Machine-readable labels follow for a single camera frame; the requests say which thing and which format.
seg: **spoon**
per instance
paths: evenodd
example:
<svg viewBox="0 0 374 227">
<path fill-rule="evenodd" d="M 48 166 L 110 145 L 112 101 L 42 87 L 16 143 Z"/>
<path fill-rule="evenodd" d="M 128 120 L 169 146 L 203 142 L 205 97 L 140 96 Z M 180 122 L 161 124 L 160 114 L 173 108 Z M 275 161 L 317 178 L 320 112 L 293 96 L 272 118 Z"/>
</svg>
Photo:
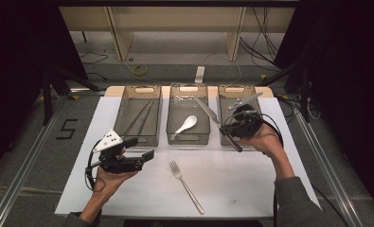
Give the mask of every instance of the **spoon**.
<svg viewBox="0 0 374 227">
<path fill-rule="evenodd" d="M 174 140 L 175 139 L 175 136 L 177 136 L 179 133 L 181 133 L 181 131 L 184 131 L 184 130 L 187 130 L 189 128 L 192 128 L 196 122 L 198 121 L 198 118 L 196 118 L 195 115 L 191 115 L 189 117 L 187 117 L 187 119 L 184 121 L 184 124 L 183 126 L 181 126 L 181 128 L 179 130 L 177 130 L 171 137 L 170 137 L 170 140 Z"/>
</svg>

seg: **fork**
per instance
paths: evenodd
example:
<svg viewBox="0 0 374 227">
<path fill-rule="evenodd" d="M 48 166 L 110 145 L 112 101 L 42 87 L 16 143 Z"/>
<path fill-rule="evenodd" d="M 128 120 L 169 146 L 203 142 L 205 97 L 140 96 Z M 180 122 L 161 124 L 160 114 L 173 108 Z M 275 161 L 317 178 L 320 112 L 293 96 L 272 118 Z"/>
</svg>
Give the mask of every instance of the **fork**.
<svg viewBox="0 0 374 227">
<path fill-rule="evenodd" d="M 187 190 L 187 193 L 189 194 L 196 208 L 198 208 L 199 213 L 201 213 L 201 215 L 204 214 L 205 213 L 204 208 L 202 208 L 201 204 L 199 204 L 198 200 L 196 200 L 195 196 L 192 194 L 189 187 L 187 187 L 187 184 L 183 180 L 183 173 L 181 172 L 178 165 L 174 161 L 171 161 L 169 163 L 169 166 L 171 167 L 171 171 L 172 171 L 172 174 L 174 174 L 174 177 L 183 183 L 184 188 Z"/>
</svg>

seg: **cable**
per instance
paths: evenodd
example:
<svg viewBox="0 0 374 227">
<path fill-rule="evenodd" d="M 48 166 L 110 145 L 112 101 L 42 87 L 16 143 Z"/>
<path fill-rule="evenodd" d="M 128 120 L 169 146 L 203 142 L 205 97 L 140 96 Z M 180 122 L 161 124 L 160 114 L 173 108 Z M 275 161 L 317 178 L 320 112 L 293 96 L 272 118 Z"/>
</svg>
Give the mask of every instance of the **cable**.
<svg viewBox="0 0 374 227">
<path fill-rule="evenodd" d="M 97 162 L 97 163 L 95 163 L 95 164 L 92 164 L 92 159 L 93 159 L 93 154 L 94 154 L 93 150 L 95 149 L 95 147 L 98 145 L 98 143 L 99 143 L 100 141 L 101 141 L 101 140 L 98 140 L 98 141 L 95 143 L 95 145 L 92 147 L 92 150 L 90 150 L 89 159 L 88 159 L 88 161 L 87 161 L 87 167 L 85 168 L 85 174 L 84 174 L 84 176 L 85 176 L 85 184 L 86 184 L 86 187 L 87 187 L 89 190 L 91 190 L 91 191 L 94 191 L 94 187 L 95 187 L 95 184 L 96 184 L 96 182 L 95 182 L 94 180 L 97 180 L 97 178 L 92 177 L 92 170 L 93 170 L 94 167 L 100 165 L 100 162 Z"/>
<path fill-rule="evenodd" d="M 276 98 L 277 98 L 278 101 L 286 103 L 286 104 L 291 108 L 291 114 L 289 114 L 289 115 L 284 115 L 284 117 L 287 118 L 287 117 L 291 117 L 291 116 L 293 116 L 293 115 L 294 115 L 294 108 L 293 108 L 293 106 L 291 105 L 291 103 L 288 102 L 287 100 L 285 100 L 282 96 L 276 96 Z"/>
<path fill-rule="evenodd" d="M 137 65 L 137 66 L 134 67 L 134 69 L 132 69 L 131 66 L 127 62 L 124 61 L 124 64 L 128 67 L 128 69 L 130 70 L 131 74 L 136 79 L 145 80 L 145 81 L 151 81 L 151 82 L 157 82 L 157 83 L 165 83 L 165 84 L 168 84 L 168 83 L 180 83 L 180 82 L 177 82 L 177 81 L 169 81 L 169 80 L 160 81 L 160 80 L 156 80 L 156 79 L 144 79 L 144 78 L 141 78 L 140 76 L 142 76 L 142 75 L 136 75 L 135 74 L 135 70 L 137 69 L 138 66 L 140 67 L 140 65 Z"/>
<path fill-rule="evenodd" d="M 232 83 L 229 83 L 229 84 L 227 84 L 227 85 L 225 85 L 225 86 L 228 86 L 228 85 L 234 84 L 234 83 L 238 82 L 240 79 L 242 79 L 242 72 L 240 71 L 240 66 L 239 66 L 236 62 L 234 62 L 234 61 L 230 61 L 229 59 L 223 57 L 223 55 L 221 55 L 221 54 L 219 54 L 219 53 L 210 53 L 210 54 L 207 54 L 207 55 L 205 56 L 203 62 L 202 62 L 202 66 L 205 66 L 205 61 L 206 61 L 206 59 L 207 59 L 209 56 L 211 56 L 211 55 L 219 55 L 219 56 L 222 57 L 224 60 L 229 61 L 229 62 L 232 62 L 232 63 L 234 63 L 235 65 L 237 65 L 237 67 L 238 67 L 238 71 L 240 72 L 240 77 L 239 77 L 238 79 L 236 79 L 235 81 L 233 81 Z"/>
<path fill-rule="evenodd" d="M 296 117 L 299 113 L 301 113 L 301 112 L 300 112 L 300 111 L 297 111 L 297 112 L 294 114 L 294 116 L 291 117 L 291 119 L 290 119 L 289 121 L 287 121 L 287 125 L 290 124 L 290 122 L 291 122 L 293 119 L 295 119 L 295 117 Z"/>
<path fill-rule="evenodd" d="M 101 178 L 94 178 L 94 177 L 90 177 L 90 176 L 88 176 L 86 173 L 84 174 L 85 175 L 85 184 L 86 184 L 86 187 L 89 189 L 89 190 L 91 190 L 91 191 L 93 191 L 93 192 L 100 192 L 100 191 L 102 191 L 103 189 L 104 189 L 104 187 L 106 187 L 106 182 L 104 182 L 104 180 L 103 179 L 101 179 Z M 92 180 L 95 180 L 95 182 L 97 182 L 98 180 L 99 181 L 102 181 L 103 182 L 103 187 L 100 189 L 100 190 L 97 190 L 97 191 L 95 191 L 95 187 L 93 186 L 92 187 L 92 185 L 89 185 L 89 184 L 87 184 L 87 180 L 89 180 L 89 182 Z"/>
<path fill-rule="evenodd" d="M 325 194 L 322 193 L 313 183 L 311 183 L 311 186 L 315 191 L 317 191 L 324 199 L 325 201 L 331 206 L 331 208 L 335 211 L 335 213 L 340 217 L 340 219 L 344 222 L 344 224 L 349 227 L 347 221 L 344 219 L 343 215 L 337 210 L 337 208 L 331 203 L 331 201 L 325 196 Z"/>
<path fill-rule="evenodd" d="M 108 78 L 105 78 L 104 76 L 100 75 L 99 73 L 86 73 L 86 74 L 98 75 L 99 77 L 103 78 L 104 80 L 109 80 Z"/>
<path fill-rule="evenodd" d="M 255 60 L 254 60 L 254 57 L 257 58 L 257 59 L 260 59 L 260 60 L 264 60 L 264 61 L 267 61 L 269 63 L 271 63 L 272 65 L 275 65 L 272 61 L 270 61 L 269 59 L 267 59 L 265 56 L 263 56 L 262 54 L 260 54 L 259 52 L 257 52 L 257 50 L 255 50 L 253 47 L 249 46 L 246 41 L 243 39 L 243 38 L 240 38 L 241 42 L 240 42 L 240 46 L 242 47 L 242 49 L 244 49 L 248 54 L 251 55 L 251 60 L 252 62 L 254 63 L 255 66 L 259 67 L 259 68 L 262 68 L 262 69 L 265 69 L 265 70 L 269 70 L 269 71 L 272 71 L 272 72 L 280 72 L 279 70 L 274 70 L 274 69 L 269 69 L 269 68 L 265 68 L 263 66 L 260 66 L 258 65 Z"/>
<path fill-rule="evenodd" d="M 231 132 L 230 128 L 232 126 L 233 119 L 235 119 L 235 117 L 238 116 L 238 115 L 249 115 L 249 116 L 254 117 L 255 119 L 259 120 L 263 124 L 266 124 L 267 126 L 269 126 L 273 131 L 275 131 L 275 133 L 276 133 L 276 135 L 278 137 L 278 140 L 280 141 L 281 145 L 284 147 L 284 141 L 283 141 L 283 137 L 281 135 L 280 128 L 278 127 L 278 125 L 275 122 L 275 120 L 270 115 L 265 114 L 265 113 L 260 113 L 260 115 L 269 117 L 269 119 L 272 120 L 272 122 L 275 124 L 274 126 L 272 124 L 270 124 L 269 122 L 263 120 L 262 118 L 257 117 L 256 115 L 253 115 L 253 114 L 250 114 L 250 113 L 241 112 L 241 113 L 232 114 L 232 115 L 228 116 L 224 120 L 224 124 L 226 124 L 228 126 L 228 127 L 226 127 L 224 124 L 221 124 L 221 127 L 222 127 L 222 129 L 224 130 L 225 133 Z"/>
<path fill-rule="evenodd" d="M 97 61 L 93 61 L 93 62 L 82 62 L 82 63 L 85 63 L 85 64 L 94 64 L 94 63 L 97 63 L 99 61 L 103 61 L 103 60 L 105 60 L 105 59 L 107 59 L 109 57 L 108 55 L 104 55 L 104 54 L 98 54 L 98 53 L 95 53 L 95 52 L 87 52 L 86 54 L 81 55 L 80 58 L 83 58 L 83 57 L 85 57 L 86 55 L 89 55 L 89 54 L 94 54 L 94 55 L 102 56 L 103 58 L 100 59 L 100 60 L 97 60 Z"/>
<path fill-rule="evenodd" d="M 320 118 L 320 116 L 322 115 L 322 113 L 319 111 L 319 115 L 318 116 L 314 116 L 310 110 L 310 103 L 311 103 L 311 99 L 308 98 L 308 105 L 307 105 L 307 108 L 308 108 L 308 113 L 310 114 L 310 116 L 314 119 L 314 120 L 318 120 Z"/>
<path fill-rule="evenodd" d="M 260 25 L 259 18 L 257 16 L 257 13 L 255 12 L 255 8 L 252 8 L 252 10 L 254 12 L 254 15 L 255 15 L 255 17 L 257 19 L 257 22 L 258 22 L 258 26 L 260 28 L 260 33 L 259 33 L 258 37 L 260 36 L 260 34 L 263 34 L 263 37 L 265 38 L 266 45 L 267 45 L 267 48 L 268 48 L 268 51 L 269 51 L 269 54 L 270 54 L 271 58 L 274 59 L 273 56 L 272 56 L 272 53 L 274 55 L 276 55 L 275 50 L 277 51 L 277 48 L 273 45 L 271 39 L 268 37 L 268 34 L 267 34 L 267 13 L 268 13 L 268 9 L 267 8 L 263 9 L 263 23 L 262 23 L 262 25 Z"/>
</svg>

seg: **black cable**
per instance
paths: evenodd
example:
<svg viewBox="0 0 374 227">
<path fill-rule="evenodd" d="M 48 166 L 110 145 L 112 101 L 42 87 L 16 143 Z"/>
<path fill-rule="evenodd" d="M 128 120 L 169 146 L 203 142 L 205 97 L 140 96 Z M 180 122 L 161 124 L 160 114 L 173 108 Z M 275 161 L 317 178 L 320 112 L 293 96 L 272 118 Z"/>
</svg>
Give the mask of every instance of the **black cable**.
<svg viewBox="0 0 374 227">
<path fill-rule="evenodd" d="M 290 122 L 291 122 L 293 119 L 295 119 L 296 115 L 299 114 L 299 113 L 300 113 L 300 111 L 297 111 L 297 112 L 294 114 L 294 116 L 291 117 L 291 119 L 287 122 L 287 125 L 290 124 Z"/>
<path fill-rule="evenodd" d="M 296 109 L 301 109 L 301 106 L 300 106 L 300 101 L 298 100 L 292 100 L 292 99 L 288 99 L 288 98 L 285 98 L 283 96 L 276 96 L 277 100 L 278 101 L 282 101 L 282 102 L 285 102 L 287 104 L 289 104 L 292 108 L 296 108 Z"/>
<path fill-rule="evenodd" d="M 331 201 L 325 196 L 325 194 L 322 193 L 322 191 L 320 191 L 313 183 L 311 183 L 311 186 L 313 187 L 313 189 L 315 191 L 317 191 L 324 199 L 325 201 L 331 206 L 331 208 L 336 212 L 336 214 L 338 215 L 338 217 L 340 217 L 340 219 L 344 222 L 344 224 L 349 227 L 347 221 L 344 219 L 343 215 L 337 210 L 337 208 L 333 205 L 333 203 L 331 203 Z"/>
<path fill-rule="evenodd" d="M 257 50 L 255 50 L 255 49 L 253 49 L 251 46 L 249 46 L 243 38 L 240 38 L 240 40 L 241 40 L 241 42 L 240 42 L 240 46 L 242 47 L 243 50 L 245 50 L 248 54 L 251 55 L 251 60 L 252 60 L 252 62 L 254 63 L 255 66 L 257 66 L 257 67 L 259 67 L 259 68 L 262 68 L 262 69 L 265 69 L 265 70 L 268 70 L 268 71 L 272 71 L 272 72 L 277 72 L 277 73 L 280 72 L 279 70 L 269 69 L 269 68 L 265 68 L 265 67 L 263 67 L 263 66 L 258 65 L 258 64 L 255 62 L 254 57 L 257 58 L 257 59 L 260 59 L 260 60 L 265 60 L 265 61 L 271 63 L 272 65 L 274 65 L 274 64 L 273 64 L 272 61 L 268 60 L 266 57 L 264 57 L 264 56 L 261 55 L 259 52 L 257 52 Z"/>
<path fill-rule="evenodd" d="M 101 140 L 98 140 L 98 141 L 95 143 L 95 145 L 92 147 L 92 150 L 90 151 L 89 159 L 88 159 L 88 161 L 87 161 L 87 167 L 85 168 L 85 175 L 84 175 L 84 176 L 85 176 L 85 184 L 86 184 L 86 187 L 87 187 L 89 190 L 93 191 L 93 192 L 99 192 L 99 191 L 103 190 L 104 187 L 106 186 L 106 182 L 104 182 L 103 179 L 99 179 L 99 180 L 103 181 L 104 186 L 103 186 L 99 191 L 95 191 L 95 184 L 96 184 L 96 182 L 95 182 L 94 180 L 97 180 L 98 178 L 94 178 L 94 177 L 92 176 L 92 170 L 93 170 L 93 168 L 96 167 L 96 166 L 99 166 L 99 165 L 100 165 L 100 163 L 96 163 L 96 164 L 93 164 L 93 165 L 92 165 L 92 159 L 93 159 L 93 154 L 94 154 L 93 149 L 98 145 L 98 143 L 99 143 L 100 141 L 101 141 Z"/>
<path fill-rule="evenodd" d="M 268 114 L 261 113 L 260 115 L 267 116 L 267 117 L 269 117 L 273 121 L 273 123 L 275 124 L 276 127 L 273 126 L 272 124 L 270 124 L 269 122 L 267 122 L 267 121 L 265 121 L 265 120 L 262 119 L 262 121 L 263 121 L 264 124 L 268 125 L 270 128 L 272 128 L 272 130 L 274 130 L 276 132 L 278 140 L 280 141 L 281 145 L 284 147 L 283 137 L 281 135 L 281 131 L 278 128 L 278 125 L 276 124 L 275 120 L 270 115 L 268 115 Z"/>
<path fill-rule="evenodd" d="M 291 109 L 291 114 L 289 114 L 289 115 L 284 115 L 284 117 L 287 118 L 287 117 L 291 117 L 291 116 L 293 116 L 293 115 L 294 115 L 294 108 L 293 108 L 293 106 L 291 105 L 291 103 L 288 102 L 288 101 L 286 101 L 286 100 L 285 100 L 283 97 L 281 97 L 281 96 L 276 96 L 276 98 L 277 98 L 278 101 L 286 103 L 286 104 L 290 107 L 290 109 Z"/>
<path fill-rule="evenodd" d="M 86 74 L 94 74 L 94 75 L 98 75 L 99 77 L 103 78 L 104 80 L 109 80 L 108 78 L 100 75 L 99 73 L 86 73 Z"/>
<path fill-rule="evenodd" d="M 258 22 L 258 26 L 260 28 L 260 33 L 258 35 L 258 37 L 260 36 L 260 34 L 263 35 L 263 37 L 265 38 L 265 41 L 266 41 L 266 45 L 267 45 L 267 48 L 268 48 L 268 51 L 269 51 L 269 54 L 271 56 L 272 59 L 273 58 L 273 55 L 276 55 L 275 53 L 275 49 L 276 47 L 273 45 L 273 42 L 271 41 L 271 39 L 268 37 L 267 35 L 267 8 L 264 8 L 263 10 L 263 23 L 262 25 L 260 25 L 260 21 L 259 21 L 259 18 L 257 16 L 257 13 L 255 12 L 255 8 L 252 8 L 253 12 L 254 12 L 254 15 L 255 15 L 255 18 L 257 19 L 257 22 Z"/>
<path fill-rule="evenodd" d="M 102 54 L 98 54 L 98 53 L 95 53 L 95 52 L 87 52 L 86 54 L 81 55 L 80 58 L 83 58 L 83 57 L 85 57 L 86 55 L 89 55 L 89 54 L 94 54 L 94 55 L 102 56 L 103 58 L 100 59 L 100 60 L 97 60 L 97 61 L 93 61 L 93 62 L 82 62 L 82 63 L 86 63 L 86 64 L 94 64 L 94 63 L 97 63 L 97 62 L 99 62 L 99 61 L 103 61 L 103 60 L 109 58 L 108 55 L 102 55 Z"/>
</svg>

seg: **table surface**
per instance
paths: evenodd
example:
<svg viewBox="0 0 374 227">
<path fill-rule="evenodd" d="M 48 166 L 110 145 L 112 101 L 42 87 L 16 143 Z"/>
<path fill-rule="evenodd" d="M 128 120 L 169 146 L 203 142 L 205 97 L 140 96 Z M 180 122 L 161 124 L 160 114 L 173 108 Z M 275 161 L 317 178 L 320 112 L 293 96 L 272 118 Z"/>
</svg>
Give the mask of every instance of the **table surface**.
<svg viewBox="0 0 374 227">
<path fill-rule="evenodd" d="M 57 215 L 81 211 L 91 196 L 85 185 L 84 169 L 93 145 L 116 121 L 121 89 L 111 91 L 98 103 L 55 211 Z M 217 113 L 217 87 L 208 87 L 208 91 L 209 107 Z M 103 215 L 119 218 L 271 218 L 276 174 L 270 159 L 253 148 L 243 147 L 244 151 L 238 153 L 231 147 L 221 146 L 221 135 L 213 122 L 210 123 L 208 145 L 169 145 L 166 134 L 168 86 L 162 87 L 162 95 L 159 145 L 154 148 L 154 158 L 119 188 L 104 206 Z M 261 111 L 277 123 L 295 175 L 302 179 L 311 200 L 318 204 L 276 98 L 260 97 L 258 101 Z M 129 148 L 126 156 L 139 157 L 148 150 L 150 148 Z M 178 164 L 184 180 L 205 209 L 204 215 L 199 214 L 181 182 L 172 175 L 169 167 L 172 160 Z"/>
</svg>

